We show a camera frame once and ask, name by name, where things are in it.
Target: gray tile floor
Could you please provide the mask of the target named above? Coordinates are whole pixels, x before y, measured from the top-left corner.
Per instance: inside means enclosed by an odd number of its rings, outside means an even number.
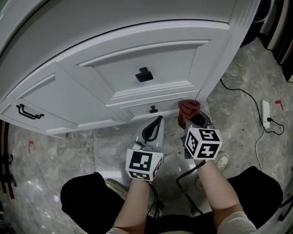
[[[293,84],[285,81],[281,68],[270,51],[256,39],[240,48],[223,76],[230,88],[241,88],[252,94],[260,105],[267,100],[271,117],[285,125],[282,136],[265,134],[258,146],[264,172],[275,178],[287,198],[293,193]],[[229,91],[218,83],[201,107],[208,114],[223,138],[222,149],[230,155],[224,175],[229,178],[251,165],[259,168],[255,155],[255,142],[262,135],[253,101],[239,91]],[[84,233],[61,210],[60,190],[69,179],[101,173],[125,186],[130,179],[126,174],[125,156],[133,134],[140,123],[114,128],[103,128],[68,134],[67,139],[56,139],[33,133],[11,125],[9,153],[14,155],[11,171],[17,181],[15,200],[0,192],[0,199],[18,234],[79,234]],[[190,215],[190,205],[181,193],[175,179],[194,166],[185,160],[179,128],[175,117],[166,119],[164,149],[165,162],[154,186],[163,200],[164,214]],[[28,142],[34,145],[28,151]],[[205,194],[195,186],[196,173],[182,180],[184,188],[204,212],[210,211]],[[284,222],[276,214],[261,227],[262,233],[282,234],[292,225],[293,211]]]

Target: black knob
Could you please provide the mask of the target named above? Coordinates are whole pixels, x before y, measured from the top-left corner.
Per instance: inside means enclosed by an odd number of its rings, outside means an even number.
[[[150,110],[150,113],[153,114],[153,113],[157,113],[158,112],[158,109],[155,108],[156,106],[151,106],[151,110]]]
[[[141,71],[139,74],[136,74],[136,78],[139,82],[145,82],[148,80],[153,80],[153,76],[150,71],[147,70],[147,68],[139,68]]]

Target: cabinet door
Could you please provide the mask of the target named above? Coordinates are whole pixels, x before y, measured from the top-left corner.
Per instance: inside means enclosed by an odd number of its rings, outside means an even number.
[[[225,48],[228,30],[214,21],[141,24],[88,40],[57,61],[106,104],[199,90]]]
[[[23,105],[23,108],[18,110],[17,106],[20,105]],[[38,119],[31,117],[29,114],[42,116]],[[54,116],[21,99],[5,99],[0,105],[0,119],[35,132],[46,134],[54,134],[76,128],[75,124]]]
[[[95,128],[121,121],[56,62],[27,77],[7,98],[44,110],[70,122],[74,128]]]

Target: black drawer handle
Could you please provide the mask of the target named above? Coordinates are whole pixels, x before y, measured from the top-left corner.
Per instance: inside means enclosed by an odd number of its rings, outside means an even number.
[[[150,71],[147,70],[147,68],[139,68],[141,71],[139,74],[136,74],[136,78],[139,82],[145,82],[148,80],[153,80],[153,76]]]
[[[157,113],[158,112],[158,109],[155,109],[156,106],[151,106],[151,110],[150,110],[150,113],[153,114],[153,113]]]
[[[18,108],[18,113],[20,113],[22,116],[25,116],[26,118],[29,118],[29,119],[40,119],[42,116],[45,116],[44,114],[32,115],[32,114],[26,112],[24,110],[24,105],[23,104],[19,104],[16,107]]]

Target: sneaker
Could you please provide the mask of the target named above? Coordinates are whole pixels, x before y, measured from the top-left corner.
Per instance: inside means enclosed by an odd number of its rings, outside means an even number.
[[[108,188],[112,189],[114,192],[118,193],[118,195],[125,201],[128,192],[115,180],[106,179],[106,185]]]
[[[229,162],[229,156],[226,151],[220,151],[217,155],[217,158],[215,159],[215,164],[217,168],[223,173],[226,169]],[[200,190],[203,190],[203,186],[201,183],[200,178],[198,178],[195,182],[196,187]]]
[[[228,165],[228,162],[229,162],[229,155],[226,151],[220,151],[217,155],[217,158],[215,160],[215,164],[217,166],[217,168],[223,172],[227,165]]]

